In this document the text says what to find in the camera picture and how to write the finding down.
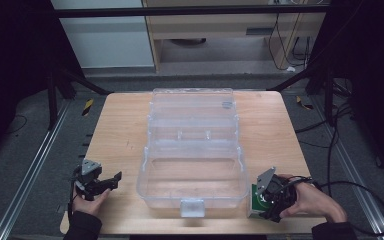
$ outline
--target plastic latch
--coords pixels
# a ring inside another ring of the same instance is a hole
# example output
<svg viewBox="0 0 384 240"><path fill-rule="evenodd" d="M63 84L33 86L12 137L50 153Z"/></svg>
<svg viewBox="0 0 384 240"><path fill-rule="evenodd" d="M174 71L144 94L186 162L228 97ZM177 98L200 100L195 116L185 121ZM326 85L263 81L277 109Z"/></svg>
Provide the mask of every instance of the plastic latch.
<svg viewBox="0 0 384 240"><path fill-rule="evenodd" d="M180 216L184 218L204 217L205 204L202 199L180 200Z"/></svg>

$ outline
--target table top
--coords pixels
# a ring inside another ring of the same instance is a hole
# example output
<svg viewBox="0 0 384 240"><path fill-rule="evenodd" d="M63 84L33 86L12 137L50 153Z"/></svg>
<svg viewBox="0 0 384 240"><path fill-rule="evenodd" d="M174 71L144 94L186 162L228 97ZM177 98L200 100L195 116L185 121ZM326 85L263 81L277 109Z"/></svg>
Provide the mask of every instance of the table top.
<svg viewBox="0 0 384 240"><path fill-rule="evenodd" d="M272 166L277 173L309 176L282 96L278 92L234 91L239 142L250 183ZM151 209L136 192L147 142L152 93L113 93L106 99L86 158L102 164L99 179L123 178L101 207L101 234L280 234L310 233L324 218L301 214L274 223L247 218L245 198L235 209L207 209L204 218L181 218L178 209ZM60 230L67 232L67 214Z"/></svg>

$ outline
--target transparent plastic box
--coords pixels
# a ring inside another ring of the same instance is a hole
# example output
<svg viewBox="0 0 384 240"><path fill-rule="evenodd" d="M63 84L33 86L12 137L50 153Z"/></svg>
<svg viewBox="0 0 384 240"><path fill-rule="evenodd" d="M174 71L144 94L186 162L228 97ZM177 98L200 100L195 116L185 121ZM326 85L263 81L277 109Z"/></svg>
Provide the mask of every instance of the transparent plastic box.
<svg viewBox="0 0 384 240"><path fill-rule="evenodd" d="M249 184L231 89L155 89L137 192L152 208L203 217L236 208Z"/></svg>

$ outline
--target black sleeve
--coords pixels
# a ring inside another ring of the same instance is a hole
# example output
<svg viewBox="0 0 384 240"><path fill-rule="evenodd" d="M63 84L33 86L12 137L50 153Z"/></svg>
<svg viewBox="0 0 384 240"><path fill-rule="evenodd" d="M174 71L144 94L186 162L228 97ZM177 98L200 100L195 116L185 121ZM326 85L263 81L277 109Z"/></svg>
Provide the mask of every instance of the black sleeve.
<svg viewBox="0 0 384 240"><path fill-rule="evenodd" d="M322 223L313 227L313 239L314 240L356 240L354 229L349 222L343 223Z"/></svg>
<svg viewBox="0 0 384 240"><path fill-rule="evenodd" d="M96 240L101 227L102 222L99 218L84 212L74 212L64 240Z"/></svg>

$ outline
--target hand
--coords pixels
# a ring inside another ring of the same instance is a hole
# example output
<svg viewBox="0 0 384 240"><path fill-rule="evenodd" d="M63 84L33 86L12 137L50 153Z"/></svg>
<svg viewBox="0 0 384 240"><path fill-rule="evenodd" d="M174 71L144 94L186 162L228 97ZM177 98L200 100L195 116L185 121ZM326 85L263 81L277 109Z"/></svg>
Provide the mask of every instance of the hand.
<svg viewBox="0 0 384 240"><path fill-rule="evenodd" d="M99 208L101 207L102 203L105 201L105 199L108 198L110 195L111 190L107 189L105 190L98 198L96 198L93 201L87 201L83 199L83 196L78 194L76 192L76 188L74 188L74 196L76 196L73 200L73 212L80 211L84 213L88 213L90 215L93 215L97 217L99 213Z"/></svg>
<svg viewBox="0 0 384 240"><path fill-rule="evenodd" d="M290 178L292 175L279 175ZM298 212L324 216L328 222L339 223L347 221L345 210L331 197L319 191L308 183L295 185L297 201L291 207L283 210L280 217L288 217Z"/></svg>

